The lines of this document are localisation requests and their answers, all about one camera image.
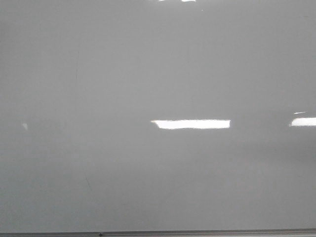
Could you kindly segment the white glossy whiteboard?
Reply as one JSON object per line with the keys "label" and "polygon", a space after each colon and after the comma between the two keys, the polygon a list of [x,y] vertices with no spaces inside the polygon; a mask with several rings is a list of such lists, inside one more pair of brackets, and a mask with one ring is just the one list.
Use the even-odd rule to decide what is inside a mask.
{"label": "white glossy whiteboard", "polygon": [[313,0],[3,0],[0,230],[316,226]]}

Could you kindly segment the grey aluminium whiteboard frame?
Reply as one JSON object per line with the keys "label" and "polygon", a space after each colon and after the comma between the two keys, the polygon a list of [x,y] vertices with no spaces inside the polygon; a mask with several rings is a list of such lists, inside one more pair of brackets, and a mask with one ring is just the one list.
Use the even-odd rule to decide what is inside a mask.
{"label": "grey aluminium whiteboard frame", "polygon": [[118,231],[118,232],[48,232],[1,233],[2,237],[314,237],[315,228],[271,230],[211,230],[211,231]]}

